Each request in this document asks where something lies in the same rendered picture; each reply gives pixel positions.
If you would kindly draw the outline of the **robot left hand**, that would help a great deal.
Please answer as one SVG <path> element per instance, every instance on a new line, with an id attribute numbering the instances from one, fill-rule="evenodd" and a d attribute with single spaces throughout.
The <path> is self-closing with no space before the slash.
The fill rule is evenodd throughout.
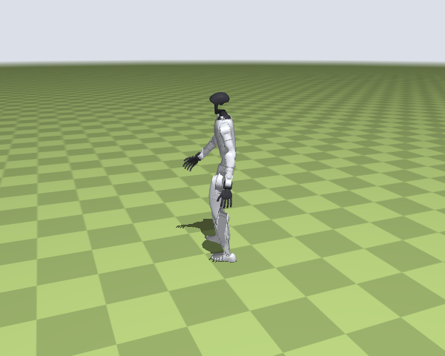
<path id="1" fill-rule="evenodd" d="M 220 197 L 222 197 L 222 201 L 221 201 L 220 207 L 222 207 L 223 200 L 224 200 L 223 208 L 225 208 L 225 204 L 226 204 L 226 200 L 227 200 L 227 207 L 226 208 L 228 208 L 229 199 L 230 199 L 230 207 L 232 206 L 232 193 L 230 191 L 232 189 L 232 181 L 231 181 L 231 187 L 225 186 L 225 181 L 224 181 L 223 188 L 224 188 L 224 190 L 222 191 L 221 195 L 219 195 L 219 197 L 217 198 L 217 202 L 220 200 Z"/>

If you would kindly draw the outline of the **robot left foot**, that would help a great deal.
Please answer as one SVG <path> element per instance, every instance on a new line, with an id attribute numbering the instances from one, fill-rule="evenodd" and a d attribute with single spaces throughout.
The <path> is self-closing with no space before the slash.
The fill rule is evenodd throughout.
<path id="1" fill-rule="evenodd" d="M 226 253 L 225 253 L 226 254 Z M 235 262 L 237 261 L 236 255 L 229 252 L 229 256 L 224 256 L 224 252 L 221 253 L 214 253 L 211 255 L 211 259 L 213 260 L 219 260 L 219 261 L 229 261 L 229 262 Z"/>

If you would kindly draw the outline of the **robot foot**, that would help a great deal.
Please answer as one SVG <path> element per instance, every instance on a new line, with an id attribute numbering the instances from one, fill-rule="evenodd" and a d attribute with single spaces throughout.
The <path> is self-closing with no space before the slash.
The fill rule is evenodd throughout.
<path id="1" fill-rule="evenodd" d="M 225 253 L 226 254 L 226 253 Z M 224 256 L 224 252 L 221 253 L 214 253 L 211 255 L 211 259 L 213 260 L 219 260 L 219 261 L 229 261 L 229 262 L 235 262 L 237 261 L 236 255 L 229 252 L 229 256 Z"/>
<path id="2" fill-rule="evenodd" d="M 207 239 L 207 240 L 210 240 L 210 241 L 212 241 L 212 242 L 216 242 L 216 243 L 221 244 L 219 238 L 217 238 L 216 235 L 214 235 L 214 236 L 206 236 L 206 239 Z"/>

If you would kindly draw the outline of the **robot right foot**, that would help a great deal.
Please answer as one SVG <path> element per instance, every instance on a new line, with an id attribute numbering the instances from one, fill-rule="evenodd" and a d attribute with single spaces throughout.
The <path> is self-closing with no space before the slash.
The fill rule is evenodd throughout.
<path id="1" fill-rule="evenodd" d="M 207 240 L 210 240 L 210 241 L 212 241 L 212 242 L 216 242 L 216 243 L 221 244 L 219 238 L 217 238 L 216 235 L 214 235 L 214 236 L 206 236 L 206 239 L 207 239 Z"/>

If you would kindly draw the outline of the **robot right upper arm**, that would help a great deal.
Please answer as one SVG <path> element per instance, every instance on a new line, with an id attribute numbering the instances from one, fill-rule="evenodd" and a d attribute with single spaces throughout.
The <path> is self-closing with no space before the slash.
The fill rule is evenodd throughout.
<path id="1" fill-rule="evenodd" d="M 217 114 L 217 116 L 219 116 L 219 114 Z M 215 137 L 215 135 L 213 135 L 213 136 L 212 136 L 212 140 L 214 141 L 214 144 L 216 144 L 216 145 L 217 145 L 217 140 L 216 140 L 216 137 Z"/>

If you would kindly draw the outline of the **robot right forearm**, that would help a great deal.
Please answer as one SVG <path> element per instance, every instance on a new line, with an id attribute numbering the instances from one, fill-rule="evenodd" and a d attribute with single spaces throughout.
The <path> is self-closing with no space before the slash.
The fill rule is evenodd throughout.
<path id="1" fill-rule="evenodd" d="M 209 154 L 209 152 L 211 152 L 215 148 L 216 148 L 216 144 L 214 144 L 214 141 L 211 138 L 209 143 L 200 151 L 201 154 L 197 157 L 199 159 L 203 159 L 205 156 L 207 156 Z"/>

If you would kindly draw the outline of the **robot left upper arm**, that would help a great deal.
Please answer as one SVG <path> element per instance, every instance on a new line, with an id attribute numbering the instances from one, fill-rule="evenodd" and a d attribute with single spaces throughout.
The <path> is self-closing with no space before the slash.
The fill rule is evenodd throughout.
<path id="1" fill-rule="evenodd" d="M 228 153 L 232 153 L 234 155 L 234 159 L 236 159 L 236 151 L 234 148 L 234 143 L 231 136 L 231 127 L 228 123 L 223 123 L 220 125 L 220 136 L 224 142 L 224 146 L 228 149 Z"/>

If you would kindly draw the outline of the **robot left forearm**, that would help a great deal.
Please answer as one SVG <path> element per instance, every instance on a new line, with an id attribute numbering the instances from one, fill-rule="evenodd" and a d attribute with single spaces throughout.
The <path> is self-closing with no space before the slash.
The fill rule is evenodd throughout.
<path id="1" fill-rule="evenodd" d="M 233 179 L 233 173 L 235 168 L 234 155 L 232 153 L 227 153 L 225 155 L 226 164 L 225 164 L 225 186 L 231 187 L 231 181 Z M 232 172 L 233 171 L 233 172 Z"/>

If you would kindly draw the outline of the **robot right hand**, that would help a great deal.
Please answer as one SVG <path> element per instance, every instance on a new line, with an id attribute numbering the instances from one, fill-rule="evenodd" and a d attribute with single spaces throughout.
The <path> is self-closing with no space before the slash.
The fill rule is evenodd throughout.
<path id="1" fill-rule="evenodd" d="M 188 158 L 186 158 L 186 159 L 184 159 L 184 161 L 186 161 L 187 159 L 188 159 L 188 161 L 186 161 L 184 164 L 183 164 L 183 167 L 185 166 L 185 164 L 187 163 L 187 165 L 185 166 L 185 169 L 186 169 L 186 167 L 188 166 L 188 168 L 187 168 L 187 170 L 190 168 L 190 171 L 191 171 L 191 169 L 198 163 L 198 161 L 200 161 L 201 159 L 199 159 L 197 156 L 199 156 L 201 154 L 201 152 L 199 152 L 198 154 L 196 154 L 195 156 L 190 156 L 190 157 L 188 157 Z M 190 165 L 189 165 L 190 164 Z"/>

